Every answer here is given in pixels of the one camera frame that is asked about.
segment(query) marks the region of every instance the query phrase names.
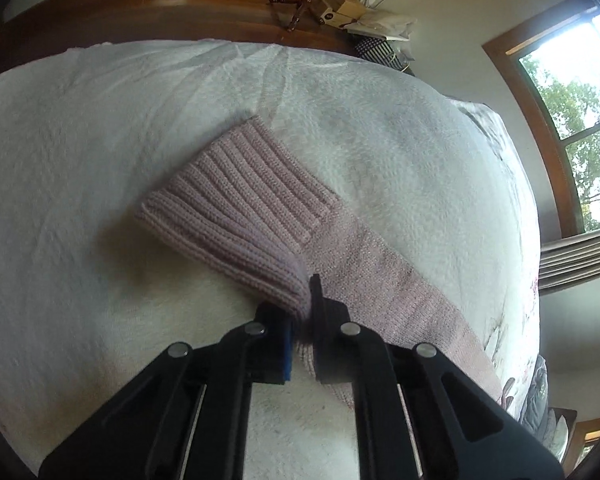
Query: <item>ribbed knit fabric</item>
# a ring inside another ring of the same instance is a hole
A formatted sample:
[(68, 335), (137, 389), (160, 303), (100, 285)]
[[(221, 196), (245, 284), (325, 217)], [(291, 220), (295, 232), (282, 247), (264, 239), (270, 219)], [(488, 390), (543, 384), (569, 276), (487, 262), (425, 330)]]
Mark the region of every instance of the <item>ribbed knit fabric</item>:
[[(462, 314), (308, 173), (258, 118), (232, 128), (141, 203), (136, 217), (285, 308), (310, 313), (308, 277), (385, 341), (440, 348), (494, 399), (502, 385)], [(312, 369), (311, 352), (299, 351)], [(347, 399), (348, 394), (341, 394)]]

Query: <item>silver rivet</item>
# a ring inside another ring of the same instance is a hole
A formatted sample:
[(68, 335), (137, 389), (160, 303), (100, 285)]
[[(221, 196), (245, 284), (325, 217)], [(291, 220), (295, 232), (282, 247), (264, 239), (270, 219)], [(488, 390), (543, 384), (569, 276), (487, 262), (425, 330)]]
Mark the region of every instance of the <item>silver rivet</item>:
[(360, 333), (360, 325), (353, 323), (352, 321), (347, 321), (340, 325), (340, 331), (344, 335), (358, 335)]
[(178, 358), (184, 357), (189, 353), (189, 345), (186, 343), (174, 343), (167, 349), (167, 354), (169, 357)]
[(438, 353), (438, 351), (436, 350), (436, 347), (433, 345), (430, 345), (429, 343), (420, 343), (416, 347), (416, 352), (418, 353), (419, 356), (426, 357), (426, 358), (435, 357), (436, 354)]
[(244, 331), (249, 335), (262, 335), (264, 334), (264, 325), (262, 323), (258, 323), (257, 321), (252, 321), (245, 325)]

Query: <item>tree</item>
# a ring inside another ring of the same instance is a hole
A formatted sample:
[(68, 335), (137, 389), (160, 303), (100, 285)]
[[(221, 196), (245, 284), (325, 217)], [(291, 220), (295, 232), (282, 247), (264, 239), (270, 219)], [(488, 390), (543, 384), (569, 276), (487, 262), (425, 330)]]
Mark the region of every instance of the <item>tree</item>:
[[(561, 139), (600, 122), (600, 89), (578, 79), (564, 84), (533, 53), (520, 59), (546, 104)], [(573, 170), (586, 231), (600, 229), (600, 131), (565, 147)]]

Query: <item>white bedsheet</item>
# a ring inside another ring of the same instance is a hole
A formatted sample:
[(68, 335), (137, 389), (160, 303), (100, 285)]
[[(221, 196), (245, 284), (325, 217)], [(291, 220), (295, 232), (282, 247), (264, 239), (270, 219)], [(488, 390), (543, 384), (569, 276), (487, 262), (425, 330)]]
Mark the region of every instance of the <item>white bedsheet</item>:
[[(538, 222), (487, 109), (315, 50), (101, 45), (0, 76), (0, 429), (34, 471), (168, 343), (211, 344), (252, 316), (256, 298), (130, 215), (253, 114), (491, 340), (519, 409), (539, 345)], [(298, 362), (252, 404), (245, 478), (356, 478), (352, 413)]]

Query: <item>bed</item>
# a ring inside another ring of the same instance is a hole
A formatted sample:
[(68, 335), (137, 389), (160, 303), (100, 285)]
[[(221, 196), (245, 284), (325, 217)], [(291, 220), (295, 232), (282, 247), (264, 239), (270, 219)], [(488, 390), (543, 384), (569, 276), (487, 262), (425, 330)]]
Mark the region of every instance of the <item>bed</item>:
[[(455, 304), (518, 417), (539, 349), (536, 207), (502, 120), (416, 78), (228, 41), (70, 49), (0, 75), (0, 430), (35, 472), (169, 343), (216, 342), (258, 298), (132, 219), (257, 114)], [(254, 388), (245, 478), (355, 478), (352, 412), (299, 362)]]

